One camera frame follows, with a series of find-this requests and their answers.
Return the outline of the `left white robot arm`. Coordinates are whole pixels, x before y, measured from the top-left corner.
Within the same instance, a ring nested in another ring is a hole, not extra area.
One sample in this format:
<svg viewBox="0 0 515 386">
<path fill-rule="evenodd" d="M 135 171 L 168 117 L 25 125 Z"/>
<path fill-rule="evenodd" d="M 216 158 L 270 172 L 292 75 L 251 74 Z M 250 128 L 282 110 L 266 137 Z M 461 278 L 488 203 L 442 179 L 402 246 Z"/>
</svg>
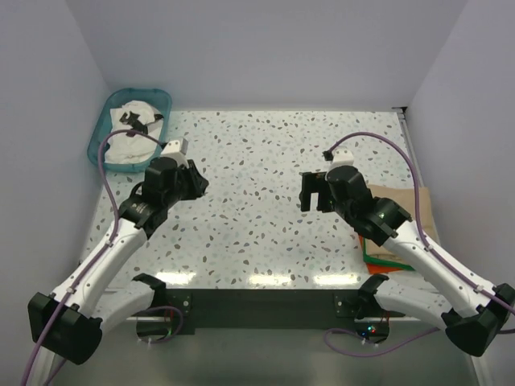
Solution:
<svg viewBox="0 0 515 386">
<path fill-rule="evenodd" d="M 207 187 L 208 180 L 191 159 L 152 160 L 83 264 L 49 295 L 37 293 L 29 301 L 33 341 L 74 364 L 86 362 L 103 335 L 105 319 L 93 313 L 107 285 L 176 203 L 203 197 Z"/>
</svg>

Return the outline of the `white printed t shirt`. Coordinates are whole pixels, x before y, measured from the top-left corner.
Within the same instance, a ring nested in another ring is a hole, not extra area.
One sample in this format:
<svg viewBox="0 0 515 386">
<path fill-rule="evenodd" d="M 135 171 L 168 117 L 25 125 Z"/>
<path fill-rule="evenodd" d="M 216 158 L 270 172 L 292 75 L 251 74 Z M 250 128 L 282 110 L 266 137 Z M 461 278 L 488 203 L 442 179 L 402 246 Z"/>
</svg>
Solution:
<svg viewBox="0 0 515 386">
<path fill-rule="evenodd" d="M 158 139 L 164 123 L 163 115 L 145 101 L 129 101 L 110 110 L 112 131 L 131 129 Z M 133 133 L 120 133 L 108 140 L 105 161 L 111 164 L 145 162 L 155 152 L 157 144 Z"/>
</svg>

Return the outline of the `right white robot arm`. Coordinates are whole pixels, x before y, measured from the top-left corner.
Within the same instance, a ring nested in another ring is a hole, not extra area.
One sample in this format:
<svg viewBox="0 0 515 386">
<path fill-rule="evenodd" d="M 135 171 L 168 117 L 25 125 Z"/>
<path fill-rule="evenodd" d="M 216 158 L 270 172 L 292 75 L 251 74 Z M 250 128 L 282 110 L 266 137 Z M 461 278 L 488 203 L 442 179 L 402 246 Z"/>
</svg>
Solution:
<svg viewBox="0 0 515 386">
<path fill-rule="evenodd" d="M 364 177 L 350 165 L 327 172 L 305 172 L 299 194 L 301 211 L 335 212 L 365 239 L 407 261 L 436 288 L 436 293 L 409 289 L 384 274 L 374 274 L 358 290 L 362 314 L 382 310 L 417 318 L 444 331 L 461 351 L 481 357 L 501 333 L 514 305 L 514 289 L 494 285 L 459 263 L 418 230 L 410 213 L 389 198 L 376 197 Z"/>
</svg>

